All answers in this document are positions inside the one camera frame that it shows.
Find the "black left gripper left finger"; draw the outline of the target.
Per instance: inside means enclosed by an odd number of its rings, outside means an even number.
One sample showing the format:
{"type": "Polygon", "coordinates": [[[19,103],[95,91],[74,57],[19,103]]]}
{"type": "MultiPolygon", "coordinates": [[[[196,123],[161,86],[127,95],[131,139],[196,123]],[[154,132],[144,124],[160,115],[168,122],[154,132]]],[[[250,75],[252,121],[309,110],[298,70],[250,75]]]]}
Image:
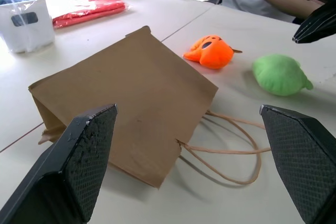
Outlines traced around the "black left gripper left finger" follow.
{"type": "Polygon", "coordinates": [[[1,209],[1,223],[88,223],[106,173],[118,109],[76,116],[1,209]]]}

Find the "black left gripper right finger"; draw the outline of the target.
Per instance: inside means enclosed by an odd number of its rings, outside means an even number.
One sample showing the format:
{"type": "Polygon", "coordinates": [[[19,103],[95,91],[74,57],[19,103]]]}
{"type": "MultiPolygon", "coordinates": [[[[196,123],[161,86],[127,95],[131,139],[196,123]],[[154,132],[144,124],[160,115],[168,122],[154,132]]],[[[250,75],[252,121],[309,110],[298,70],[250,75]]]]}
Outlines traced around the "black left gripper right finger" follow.
{"type": "Polygon", "coordinates": [[[335,137],[315,118],[262,105],[277,172],[304,223],[335,223],[335,137]]]}

